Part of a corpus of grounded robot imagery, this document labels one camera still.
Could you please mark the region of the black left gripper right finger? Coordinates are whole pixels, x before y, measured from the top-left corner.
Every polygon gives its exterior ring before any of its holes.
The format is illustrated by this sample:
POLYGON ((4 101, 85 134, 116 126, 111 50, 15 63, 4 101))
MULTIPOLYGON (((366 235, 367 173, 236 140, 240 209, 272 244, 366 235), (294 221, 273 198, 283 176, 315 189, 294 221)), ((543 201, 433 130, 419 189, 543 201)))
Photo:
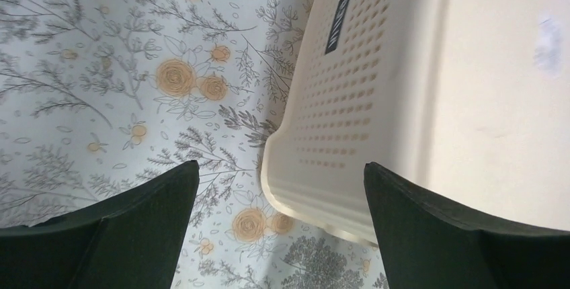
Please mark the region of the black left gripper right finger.
POLYGON ((364 188, 391 288, 568 288, 569 233, 469 208, 382 165, 364 188))

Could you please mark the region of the cream plastic storage basket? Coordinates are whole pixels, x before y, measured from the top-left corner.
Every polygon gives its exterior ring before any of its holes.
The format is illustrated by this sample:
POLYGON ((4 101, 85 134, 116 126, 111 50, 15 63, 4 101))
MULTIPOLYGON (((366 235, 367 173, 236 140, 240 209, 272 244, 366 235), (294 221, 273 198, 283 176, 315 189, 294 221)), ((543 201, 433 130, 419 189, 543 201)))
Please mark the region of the cream plastic storage basket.
POLYGON ((364 166, 569 229, 569 0, 314 0, 260 181, 279 212, 376 244, 364 166))

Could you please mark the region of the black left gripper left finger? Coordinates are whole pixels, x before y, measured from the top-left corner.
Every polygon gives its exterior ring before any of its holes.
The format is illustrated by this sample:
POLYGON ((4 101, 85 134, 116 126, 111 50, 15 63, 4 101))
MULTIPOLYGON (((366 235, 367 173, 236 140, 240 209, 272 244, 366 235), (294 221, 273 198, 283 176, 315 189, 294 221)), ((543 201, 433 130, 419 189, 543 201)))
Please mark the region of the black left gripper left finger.
POLYGON ((34 226, 1 230, 2 288, 169 288, 199 186, 187 161, 34 226))

